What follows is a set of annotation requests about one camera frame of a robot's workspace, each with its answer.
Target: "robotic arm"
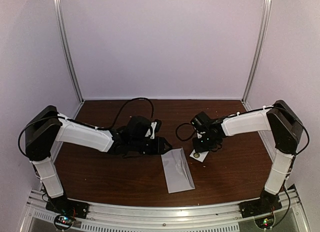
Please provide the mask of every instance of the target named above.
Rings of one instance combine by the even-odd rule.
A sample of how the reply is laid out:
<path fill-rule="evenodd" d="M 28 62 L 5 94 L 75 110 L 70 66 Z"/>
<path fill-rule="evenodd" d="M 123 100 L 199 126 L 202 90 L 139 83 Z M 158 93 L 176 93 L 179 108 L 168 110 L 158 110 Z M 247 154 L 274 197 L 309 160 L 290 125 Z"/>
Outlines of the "robotic arm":
<path fill-rule="evenodd" d="M 52 105 L 46 107 L 23 130 L 25 155 L 33 164 L 49 199 L 46 209 L 78 218 L 86 218 L 88 211 L 87 203 L 67 198 L 51 159 L 54 141 L 86 146 L 111 155 L 126 155 L 129 151 L 162 155 L 172 146 L 164 137 L 155 136 L 160 127 L 160 120 L 151 122 L 142 116 L 131 117 L 126 126 L 118 129 L 97 127 L 68 118 Z"/>
<path fill-rule="evenodd" d="M 281 209 L 278 193 L 291 173 L 303 124 L 283 101 L 274 105 L 227 117 L 211 119 L 200 112 L 192 120 L 197 137 L 192 139 L 196 153 L 217 151 L 223 138 L 241 133 L 272 131 L 276 156 L 260 198 L 240 203 L 242 217 L 252 217 Z"/>

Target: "white wall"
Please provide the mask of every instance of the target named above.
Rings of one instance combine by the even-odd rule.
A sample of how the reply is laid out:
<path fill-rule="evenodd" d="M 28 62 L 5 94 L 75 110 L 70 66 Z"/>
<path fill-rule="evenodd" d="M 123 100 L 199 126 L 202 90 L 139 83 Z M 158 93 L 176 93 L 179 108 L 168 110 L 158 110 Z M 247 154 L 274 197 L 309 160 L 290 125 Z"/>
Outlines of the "white wall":
<path fill-rule="evenodd" d="M 310 133 L 296 159 L 295 183 L 311 230 L 320 228 L 320 0 L 272 0 L 270 23 L 248 103 L 285 100 Z M 274 147 L 271 133 L 266 134 Z M 306 143 L 304 137 L 301 146 Z"/>
<path fill-rule="evenodd" d="M 85 99 L 241 99 L 264 0 L 61 0 Z"/>
<path fill-rule="evenodd" d="M 33 168 L 17 147 L 22 128 L 44 107 L 72 116 L 78 102 L 53 0 L 0 0 L 0 231 L 17 231 Z"/>

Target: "brown wooden tabletop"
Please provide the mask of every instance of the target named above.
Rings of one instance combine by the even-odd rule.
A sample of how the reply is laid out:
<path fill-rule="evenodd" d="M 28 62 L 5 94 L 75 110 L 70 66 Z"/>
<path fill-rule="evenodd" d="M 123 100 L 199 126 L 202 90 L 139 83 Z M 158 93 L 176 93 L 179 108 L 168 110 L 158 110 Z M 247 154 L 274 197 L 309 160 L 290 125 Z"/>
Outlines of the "brown wooden tabletop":
<path fill-rule="evenodd" d="M 86 101 L 77 120 L 107 127 L 124 100 Z M 154 119 L 162 120 L 159 136 L 173 148 L 183 147 L 195 189 L 168 193 L 160 155 L 122 158 L 75 144 L 64 143 L 55 165 L 71 199 L 125 206 L 192 206 L 256 198 L 269 176 L 272 161 L 257 132 L 223 140 L 223 148 L 210 152 L 203 163 L 189 157 L 192 141 L 176 138 L 176 127 L 205 111 L 218 118 L 245 109 L 237 100 L 153 100 Z M 150 117 L 146 101 L 134 101 L 121 113 L 115 128 L 133 115 Z M 180 130 L 187 137 L 191 127 Z"/>

